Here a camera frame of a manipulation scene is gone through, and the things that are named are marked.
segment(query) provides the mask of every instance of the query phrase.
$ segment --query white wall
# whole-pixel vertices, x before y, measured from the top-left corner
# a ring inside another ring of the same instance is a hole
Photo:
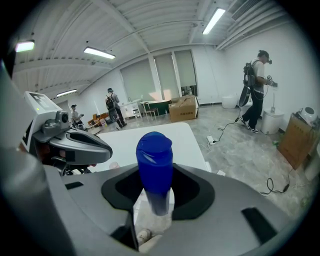
[[[305,36],[293,23],[252,36],[225,51],[229,88],[241,93],[243,67],[259,50],[267,51],[272,59],[272,65],[265,64],[265,76],[271,75],[278,83],[278,90],[269,88],[263,107],[269,109],[273,105],[275,93],[275,107],[285,113],[280,127],[285,130],[290,114],[301,108],[313,107],[320,113],[319,64]]]
[[[198,85],[199,103],[221,102],[221,97],[229,94],[225,52],[214,50],[210,45],[197,45],[192,47],[192,57]]]

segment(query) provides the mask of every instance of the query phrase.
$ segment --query white table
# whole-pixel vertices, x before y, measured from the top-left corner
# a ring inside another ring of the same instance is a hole
[[[140,138],[150,132],[159,132],[172,140],[173,162],[207,171],[205,159],[200,151],[196,138],[187,123],[177,122],[137,129],[113,131],[98,134],[113,150],[112,157],[95,167],[92,172],[109,170],[109,165],[117,162],[120,167],[136,164],[136,148]]]

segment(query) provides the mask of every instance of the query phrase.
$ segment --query white trash bin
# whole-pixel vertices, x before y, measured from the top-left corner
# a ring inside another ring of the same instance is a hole
[[[280,124],[284,117],[284,113],[275,109],[275,113],[271,113],[271,109],[263,111],[261,132],[266,135],[275,134],[280,128]]]
[[[234,109],[238,103],[237,95],[223,96],[221,103],[224,109]]]

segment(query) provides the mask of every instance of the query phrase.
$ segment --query white cabinet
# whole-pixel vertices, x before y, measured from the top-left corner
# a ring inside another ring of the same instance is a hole
[[[121,109],[123,118],[141,117],[142,107],[140,105],[141,105],[140,100],[129,102],[125,105],[121,105],[120,109]]]

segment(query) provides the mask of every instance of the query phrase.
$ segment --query white machine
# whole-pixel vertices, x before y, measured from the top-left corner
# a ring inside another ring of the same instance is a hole
[[[297,114],[310,126],[313,126],[313,122],[318,118],[317,111],[309,106],[301,108]]]
[[[72,175],[74,169],[90,173],[89,165],[103,163],[112,156],[111,147],[99,137],[71,127],[68,112],[62,111],[46,95],[26,91],[24,99],[34,116],[21,143],[30,154],[57,167],[62,176]],[[40,152],[44,145],[50,153],[45,160]]]

